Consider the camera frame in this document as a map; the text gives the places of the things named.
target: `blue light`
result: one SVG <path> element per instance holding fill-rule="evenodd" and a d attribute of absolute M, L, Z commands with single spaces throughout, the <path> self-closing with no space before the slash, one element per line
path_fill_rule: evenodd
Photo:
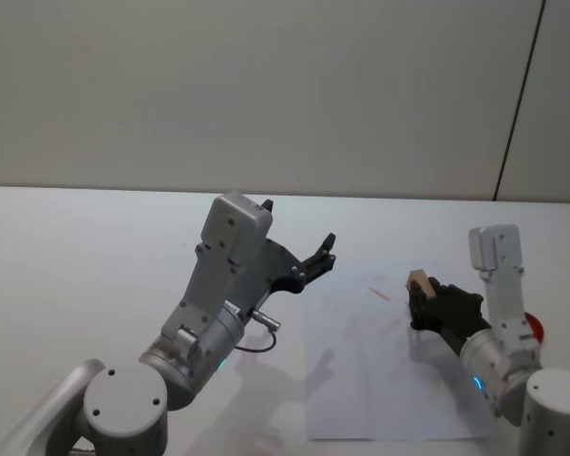
<path fill-rule="evenodd" d="M 482 380 L 479 377 L 473 377 L 473 381 L 475 382 L 475 385 L 477 385 L 477 389 L 479 391 L 484 389 L 484 384 L 482 383 Z"/>

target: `red mark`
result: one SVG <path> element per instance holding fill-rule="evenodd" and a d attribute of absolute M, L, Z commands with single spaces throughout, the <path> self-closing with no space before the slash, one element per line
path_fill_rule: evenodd
<path fill-rule="evenodd" d="M 385 301 L 390 301 L 390 297 L 388 297 L 386 294 L 379 292 L 378 290 L 373 289 L 372 287 L 369 287 L 370 290 L 372 290 L 374 293 L 376 293 L 378 296 L 380 296 L 381 298 L 383 298 Z"/>

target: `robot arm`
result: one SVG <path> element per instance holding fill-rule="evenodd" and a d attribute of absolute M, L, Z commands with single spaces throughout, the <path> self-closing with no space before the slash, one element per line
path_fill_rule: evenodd
<path fill-rule="evenodd" d="M 0 443 L 0 456 L 65 456 L 86 437 L 98 456 L 160 456 L 168 410 L 186 407 L 238 348 L 251 319 L 276 342 L 280 323 L 260 311 L 271 293 L 300 293 L 335 262 L 330 234 L 305 261 L 266 238 L 272 202 L 240 194 L 214 200 L 180 304 L 140 363 L 85 362 Z"/>
<path fill-rule="evenodd" d="M 570 456 L 570 372 L 543 370 L 539 362 L 539 343 L 523 311 L 519 230 L 477 228 L 469 244 L 472 265 L 485 283 L 489 323 L 478 294 L 412 271 L 411 327 L 440 334 L 493 414 L 521 427 L 521 456 Z"/>

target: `white paper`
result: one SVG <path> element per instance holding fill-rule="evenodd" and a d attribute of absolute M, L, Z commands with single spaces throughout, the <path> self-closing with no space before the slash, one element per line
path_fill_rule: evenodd
<path fill-rule="evenodd" d="M 307 397 L 310 440 L 451 440 L 493 432 L 485 399 L 460 358 L 438 334 L 409 327 L 410 269 L 337 267 L 305 290 L 308 366 L 334 353 L 334 376 Z M 443 266 L 429 271 L 451 280 Z"/>

